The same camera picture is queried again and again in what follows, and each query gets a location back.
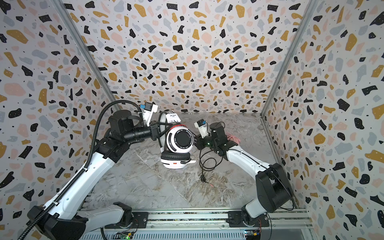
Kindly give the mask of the white black headphones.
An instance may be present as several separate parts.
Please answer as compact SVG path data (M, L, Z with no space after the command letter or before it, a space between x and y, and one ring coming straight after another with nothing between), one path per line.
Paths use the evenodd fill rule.
M192 160L190 151L193 149L194 134L182 124L180 117L173 112L161 112L158 119L161 148L161 163L167 169L183 169Z

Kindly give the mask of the pink headphones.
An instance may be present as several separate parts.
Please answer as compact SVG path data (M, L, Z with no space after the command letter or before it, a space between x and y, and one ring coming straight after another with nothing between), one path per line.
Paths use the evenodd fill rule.
M235 142L237 145L239 145L239 144L241 143L241 140L240 140L238 137L236 137L236 136L234 136L234 135L232 135L232 134L230 134L230 133L228 133L228 132L226 132L226 137L227 137L227 139L228 139L229 141L233 141L233 142Z

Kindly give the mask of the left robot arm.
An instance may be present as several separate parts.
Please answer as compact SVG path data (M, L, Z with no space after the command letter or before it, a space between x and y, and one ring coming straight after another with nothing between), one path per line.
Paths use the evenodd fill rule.
M104 137L94 140L88 159L80 170L52 199L42 207L34 206L28 212L28 226L23 240L33 228L51 240L78 240L84 234L105 226L129 228L137 224L132 208L121 202L109 207L80 211L86 196L103 175L127 152L131 145L146 139L158 140L167 127L167 117L160 114L158 121L151 120L154 110L140 106L139 115L119 110L109 117L110 128Z

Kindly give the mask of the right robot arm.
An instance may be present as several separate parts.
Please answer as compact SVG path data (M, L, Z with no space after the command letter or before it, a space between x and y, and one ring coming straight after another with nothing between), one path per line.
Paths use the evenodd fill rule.
M241 223L253 226L261 215L273 213L293 201L291 185L280 164L271 165L247 153L227 137L220 122L208 125L201 119L194 125L200 133L195 140L198 150L210 148L213 153L243 169L256 182L257 196L242 207Z

